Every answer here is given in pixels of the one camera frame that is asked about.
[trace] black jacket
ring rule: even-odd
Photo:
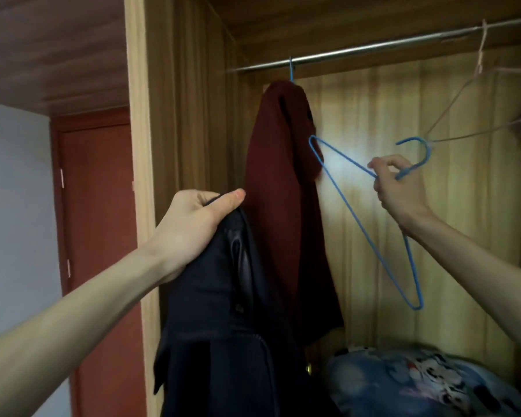
[[[154,363],[163,416],[339,416],[306,372],[241,208],[169,287]]]

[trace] closet rod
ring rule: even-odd
[[[496,28],[506,28],[512,26],[521,25],[521,18],[519,19],[511,19],[511,20],[503,20],[497,21],[493,23],[488,23],[486,27],[488,29],[496,29]],[[390,48],[397,48],[403,45],[412,45],[421,42],[428,41],[436,41],[439,39],[448,39],[448,38],[459,38],[462,36],[471,35],[473,33],[481,32],[482,26],[472,26],[468,28],[459,28],[452,30],[445,30],[442,32],[434,32],[423,35],[415,35],[409,36],[407,38],[399,38],[399,39],[390,39],[388,41],[380,41],[374,42],[365,45],[358,45],[356,47],[338,49],[336,51],[328,51],[320,54],[312,54],[312,55],[303,55],[299,57],[292,58],[291,61],[293,64],[306,64],[306,63],[315,63],[319,61],[332,60],[336,58],[341,58],[349,55],[355,54],[365,54],[372,51],[379,51]],[[261,63],[261,64],[253,64],[247,65],[245,67],[239,67],[236,69],[232,69],[233,72],[254,72],[256,70],[267,70],[267,69],[275,69],[279,67],[289,67],[290,59],[286,58],[285,60],[272,61],[269,63]]]

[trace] maroon garment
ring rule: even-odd
[[[308,345],[343,326],[314,182],[322,167],[308,142],[316,129],[305,92],[292,82],[272,83],[260,105],[247,152],[244,208],[265,272],[279,288],[297,338]]]

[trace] hanger hook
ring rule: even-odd
[[[412,170],[417,169],[419,167],[422,167],[423,165],[425,165],[428,162],[428,160],[431,157],[431,147],[428,144],[428,142],[426,140],[424,140],[423,138],[420,138],[420,137],[408,137],[407,139],[400,140],[399,142],[396,142],[396,145],[397,146],[403,145],[403,143],[411,142],[412,140],[416,140],[417,142],[422,143],[424,145],[424,149],[425,149],[425,151],[424,151],[424,159],[422,161],[420,161],[420,162],[417,162],[415,165],[413,165],[413,166],[411,166],[409,168],[403,168],[402,170],[400,170],[400,172],[398,172],[396,174],[396,180],[399,180],[400,178],[405,177]]]
[[[289,81],[293,83],[293,58],[289,56]]]

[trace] blue fabric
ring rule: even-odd
[[[326,388],[347,417],[521,416],[521,395],[438,351],[360,348],[330,359]]]

